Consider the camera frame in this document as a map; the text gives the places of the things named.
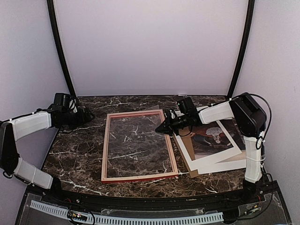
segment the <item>white wall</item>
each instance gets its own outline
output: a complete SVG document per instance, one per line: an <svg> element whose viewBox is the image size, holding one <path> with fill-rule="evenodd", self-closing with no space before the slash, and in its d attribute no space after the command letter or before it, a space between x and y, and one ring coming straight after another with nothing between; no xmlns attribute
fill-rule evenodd
<svg viewBox="0 0 300 225"><path fill-rule="evenodd" d="M235 94L244 91L265 97L272 107L266 169L300 224L300 1L256 2Z"/></svg>
<svg viewBox="0 0 300 225"><path fill-rule="evenodd" d="M0 1L0 120L48 107L68 92L56 53L46 0ZM41 167L55 129L17 142L21 156ZM26 186L0 175L0 224L13 225Z"/></svg>
<svg viewBox="0 0 300 225"><path fill-rule="evenodd" d="M57 0L79 96L226 95L247 0Z"/></svg>

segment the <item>white rack strip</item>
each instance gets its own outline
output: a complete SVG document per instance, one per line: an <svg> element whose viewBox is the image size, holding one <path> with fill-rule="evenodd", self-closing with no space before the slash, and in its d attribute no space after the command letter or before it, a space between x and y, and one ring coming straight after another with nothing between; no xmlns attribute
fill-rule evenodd
<svg viewBox="0 0 300 225"><path fill-rule="evenodd" d="M59 208L57 206L48 205L42 202L31 201L31 208L38 211L47 213L49 215L59 217L62 219L68 219L68 210L65 208ZM78 222L85 222L86 224L93 224L93 217L89 213L80 214L88 217L87 221L81 221L73 219ZM211 224L216 222L223 222L223 213L213 213L208 215L194 216L194 217L179 217L179 218L159 218L159 219L144 219L144 218L121 218L121 217L107 217L107 216L95 216L96 225L202 225Z"/></svg>

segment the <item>black pole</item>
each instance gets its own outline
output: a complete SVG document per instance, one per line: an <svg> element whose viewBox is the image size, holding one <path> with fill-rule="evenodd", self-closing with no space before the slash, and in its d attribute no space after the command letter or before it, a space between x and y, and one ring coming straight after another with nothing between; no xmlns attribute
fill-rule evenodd
<svg viewBox="0 0 300 225"><path fill-rule="evenodd" d="M54 41L55 41L55 45L56 45L57 54L60 59L60 65L62 68L62 72L64 74L70 94L76 97L74 86L72 84L70 73L69 73L69 70L67 67L65 55L62 50L62 45L61 45L61 41L60 41L60 34L58 31L53 0L47 0L47 4L48 4L48 12L49 12L49 17L50 17L53 37L54 37Z"/></svg>
<svg viewBox="0 0 300 225"><path fill-rule="evenodd" d="M255 0L249 0L249 2L248 2L248 9L247 9L244 33L243 33L242 42L240 44L240 52L239 52L238 60L236 62L236 66L234 69L234 73L233 73L233 77L232 77L229 91L227 94L227 98L231 98L233 96L235 86L239 79L240 69L243 64L246 47L247 47L247 43L248 43L248 38L249 38L249 33L250 33L250 28L251 28L252 16L253 16L253 11L254 11L254 3L255 3Z"/></svg>

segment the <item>dark marble surface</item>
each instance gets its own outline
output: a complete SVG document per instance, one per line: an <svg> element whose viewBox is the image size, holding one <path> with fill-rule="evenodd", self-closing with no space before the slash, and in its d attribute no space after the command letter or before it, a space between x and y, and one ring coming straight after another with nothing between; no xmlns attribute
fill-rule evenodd
<svg viewBox="0 0 300 225"><path fill-rule="evenodd" d="M159 112L110 119L108 178L173 172L165 135L155 132L160 124Z"/></svg>
<svg viewBox="0 0 300 225"><path fill-rule="evenodd" d="M171 138L179 177L153 181L101 182L103 140L107 113L176 107L179 96L83 97L80 101L96 118L73 131L60 131L45 161L43 171L57 176L64 190L120 197L181 197L220 193L242 188L245 170L205 174L190 178L180 152ZM192 97L196 106L209 105L224 97Z"/></svg>

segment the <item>table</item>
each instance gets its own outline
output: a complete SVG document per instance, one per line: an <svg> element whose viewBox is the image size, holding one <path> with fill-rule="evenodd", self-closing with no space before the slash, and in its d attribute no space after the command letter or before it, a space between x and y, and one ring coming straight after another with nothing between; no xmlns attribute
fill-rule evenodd
<svg viewBox="0 0 300 225"><path fill-rule="evenodd" d="M197 107L223 101L223 96L191 96ZM182 96L80 97L96 118L74 130L62 128L53 141L42 170L61 180L64 190L115 197L186 197L221 193L242 188L245 169L190 178L180 152L171 138L178 170L177 178L153 181L101 182L106 115L159 107L177 110Z"/></svg>

